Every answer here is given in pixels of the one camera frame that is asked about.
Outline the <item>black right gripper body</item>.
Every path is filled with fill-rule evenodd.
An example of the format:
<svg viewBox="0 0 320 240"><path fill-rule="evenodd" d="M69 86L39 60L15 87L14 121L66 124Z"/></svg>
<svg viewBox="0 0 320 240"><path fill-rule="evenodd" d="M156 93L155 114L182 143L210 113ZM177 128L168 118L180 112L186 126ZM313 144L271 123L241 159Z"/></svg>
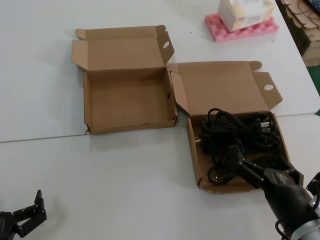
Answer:
<svg viewBox="0 0 320 240"><path fill-rule="evenodd" d="M295 168L263 171L265 198L283 227L300 227L318 218L303 188L303 175Z"/></svg>

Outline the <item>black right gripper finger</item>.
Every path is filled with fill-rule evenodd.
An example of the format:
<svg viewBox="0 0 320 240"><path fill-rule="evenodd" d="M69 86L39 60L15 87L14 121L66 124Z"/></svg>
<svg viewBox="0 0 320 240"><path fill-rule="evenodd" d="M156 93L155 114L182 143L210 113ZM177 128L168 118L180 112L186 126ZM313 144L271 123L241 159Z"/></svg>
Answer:
<svg viewBox="0 0 320 240"><path fill-rule="evenodd" d="M255 163L240 163L238 165L238 175L251 184L254 188L263 185L263 168Z"/></svg>
<svg viewBox="0 0 320 240"><path fill-rule="evenodd" d="M230 170L241 177L262 177L264 168L245 159L237 145L230 147Z"/></svg>

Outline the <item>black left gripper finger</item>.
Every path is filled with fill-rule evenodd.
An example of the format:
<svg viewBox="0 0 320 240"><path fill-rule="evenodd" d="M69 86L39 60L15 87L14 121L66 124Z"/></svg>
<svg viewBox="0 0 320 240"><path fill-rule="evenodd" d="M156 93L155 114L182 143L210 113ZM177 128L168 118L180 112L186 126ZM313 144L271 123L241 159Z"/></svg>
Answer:
<svg viewBox="0 0 320 240"><path fill-rule="evenodd" d="M42 197L42 191L40 189L37 191L34 205L14 211L13 216L17 221L24 221L35 217L40 217L40 220L46 221L47 213L45 210L44 199Z"/></svg>
<svg viewBox="0 0 320 240"><path fill-rule="evenodd" d="M30 232L32 232L37 227L39 227L46 220L47 220L46 216L33 216L29 220L27 220L25 223L23 223L21 226L18 225L16 233L20 237L25 237Z"/></svg>

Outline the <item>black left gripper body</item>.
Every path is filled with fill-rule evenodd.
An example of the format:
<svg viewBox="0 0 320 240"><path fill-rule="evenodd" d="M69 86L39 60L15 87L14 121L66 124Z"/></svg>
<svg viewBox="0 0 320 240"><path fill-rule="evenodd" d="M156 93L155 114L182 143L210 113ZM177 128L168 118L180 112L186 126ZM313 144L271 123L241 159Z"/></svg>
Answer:
<svg viewBox="0 0 320 240"><path fill-rule="evenodd" d="M0 212L0 240L12 240L16 234L17 221L11 212Z"/></svg>

